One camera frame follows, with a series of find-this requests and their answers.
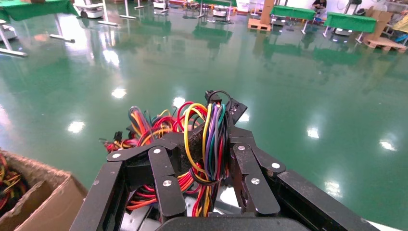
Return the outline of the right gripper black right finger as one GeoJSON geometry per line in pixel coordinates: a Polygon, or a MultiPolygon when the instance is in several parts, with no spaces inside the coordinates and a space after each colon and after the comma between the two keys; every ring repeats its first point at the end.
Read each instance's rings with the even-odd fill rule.
{"type": "Polygon", "coordinates": [[[308,231],[375,231],[376,227],[257,147],[249,130],[229,134],[233,187],[242,212],[288,218],[308,231]]]}

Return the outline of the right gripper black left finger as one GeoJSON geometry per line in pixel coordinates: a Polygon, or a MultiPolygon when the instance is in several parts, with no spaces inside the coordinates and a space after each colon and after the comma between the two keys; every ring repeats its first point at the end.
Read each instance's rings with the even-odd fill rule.
{"type": "Polygon", "coordinates": [[[204,218],[187,215],[187,206],[178,175],[187,172],[184,144],[201,145],[202,127],[188,136],[168,133],[152,144],[108,154],[91,186],[71,230],[117,231],[136,190],[153,186],[153,201],[158,205],[161,231],[203,231],[204,218]]]}

